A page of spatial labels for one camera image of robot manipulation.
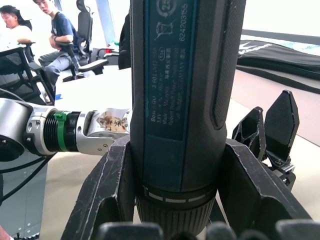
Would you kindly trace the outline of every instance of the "power drill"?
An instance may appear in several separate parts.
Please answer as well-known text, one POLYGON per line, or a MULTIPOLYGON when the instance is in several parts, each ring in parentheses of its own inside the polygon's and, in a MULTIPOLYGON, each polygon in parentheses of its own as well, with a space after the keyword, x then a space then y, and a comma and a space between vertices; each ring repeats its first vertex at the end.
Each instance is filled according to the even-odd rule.
POLYGON ((245 0, 131 0, 130 145, 143 222, 199 234, 217 193, 245 0))

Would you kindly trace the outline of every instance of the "gray pants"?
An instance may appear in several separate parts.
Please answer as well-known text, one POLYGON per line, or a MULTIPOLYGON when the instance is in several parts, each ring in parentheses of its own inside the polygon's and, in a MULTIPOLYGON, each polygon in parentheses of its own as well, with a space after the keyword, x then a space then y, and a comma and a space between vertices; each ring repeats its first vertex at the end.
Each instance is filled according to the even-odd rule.
POLYGON ((41 66, 53 86, 56 85, 60 73, 71 66, 72 60, 67 52, 55 51, 39 58, 41 66))

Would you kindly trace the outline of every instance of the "metal cylinder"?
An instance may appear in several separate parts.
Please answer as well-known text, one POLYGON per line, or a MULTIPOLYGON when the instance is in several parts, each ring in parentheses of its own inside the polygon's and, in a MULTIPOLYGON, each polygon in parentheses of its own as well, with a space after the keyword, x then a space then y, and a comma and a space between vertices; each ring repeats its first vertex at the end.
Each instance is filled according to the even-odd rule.
POLYGON ((24 153, 23 133, 30 114, 26 105, 0 98, 0 161, 12 161, 24 153))

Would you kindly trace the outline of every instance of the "chair armrest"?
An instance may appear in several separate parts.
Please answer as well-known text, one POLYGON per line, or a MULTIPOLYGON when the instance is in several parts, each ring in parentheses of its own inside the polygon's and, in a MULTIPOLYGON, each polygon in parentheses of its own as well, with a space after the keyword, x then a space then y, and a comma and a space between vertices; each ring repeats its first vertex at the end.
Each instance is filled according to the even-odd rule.
POLYGON ((100 59, 100 60, 97 60, 97 61, 94 61, 92 63, 89 63, 87 65, 84 65, 84 66, 81 66, 78 68, 78 71, 80 73, 85 73, 85 72, 88 72, 88 71, 92 71, 92 70, 95 70, 97 68, 102 68, 103 66, 106 66, 108 65, 109 61, 106 60, 106 59, 100 59))
POLYGON ((98 59, 99 59, 100 52, 101 52, 101 51, 105 51, 105 50, 115 51, 115 49, 113 49, 112 47, 100 48, 100 49, 96 52, 95 60, 98 60, 98 59))
POLYGON ((73 42, 63 42, 63 41, 55 41, 61 47, 72 47, 73 42))
POLYGON ((109 57, 119 57, 119 53, 106 53, 105 55, 103 55, 103 59, 106 59, 109 57))
POLYGON ((34 61, 30 62, 28 65, 29 65, 29 68, 36 73, 42 70, 42 67, 36 64, 34 61))

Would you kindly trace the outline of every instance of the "robotic arm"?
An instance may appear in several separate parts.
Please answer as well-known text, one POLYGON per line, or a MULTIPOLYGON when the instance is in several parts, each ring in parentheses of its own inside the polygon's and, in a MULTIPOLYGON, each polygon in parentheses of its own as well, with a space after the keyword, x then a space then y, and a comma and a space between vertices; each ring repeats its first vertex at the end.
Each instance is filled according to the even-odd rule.
POLYGON ((56 152, 80 152, 103 156, 113 142, 130 132, 130 109, 108 108, 125 121, 125 131, 96 128, 89 132, 97 111, 63 111, 52 106, 0 98, 0 156, 13 161, 25 151, 38 156, 56 152))

